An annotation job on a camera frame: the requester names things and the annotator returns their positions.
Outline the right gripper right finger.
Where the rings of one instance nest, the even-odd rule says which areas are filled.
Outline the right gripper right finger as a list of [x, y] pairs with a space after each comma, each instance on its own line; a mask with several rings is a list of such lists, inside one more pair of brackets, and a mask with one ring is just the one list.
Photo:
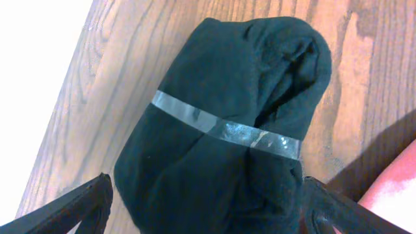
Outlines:
[[308, 233], [401, 233], [408, 231], [372, 213], [314, 177], [303, 182], [304, 220]]

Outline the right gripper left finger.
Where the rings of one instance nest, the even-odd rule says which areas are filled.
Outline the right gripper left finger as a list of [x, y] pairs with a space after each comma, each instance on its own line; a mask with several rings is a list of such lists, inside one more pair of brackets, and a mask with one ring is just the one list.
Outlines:
[[113, 201], [111, 178], [99, 174], [94, 179], [47, 205], [1, 226], [1, 233], [103, 234]]

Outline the pink garment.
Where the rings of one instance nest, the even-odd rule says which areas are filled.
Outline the pink garment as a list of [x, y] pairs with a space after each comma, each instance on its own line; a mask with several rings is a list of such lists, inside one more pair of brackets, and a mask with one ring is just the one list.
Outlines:
[[415, 233], [415, 142], [381, 169], [366, 167], [362, 159], [348, 165], [328, 186], [359, 205]]

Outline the black garment with band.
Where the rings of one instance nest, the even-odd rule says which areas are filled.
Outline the black garment with band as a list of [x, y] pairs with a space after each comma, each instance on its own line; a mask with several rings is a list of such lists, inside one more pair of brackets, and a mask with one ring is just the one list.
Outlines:
[[290, 17], [203, 20], [114, 167], [141, 233], [296, 233], [298, 159], [331, 53]]

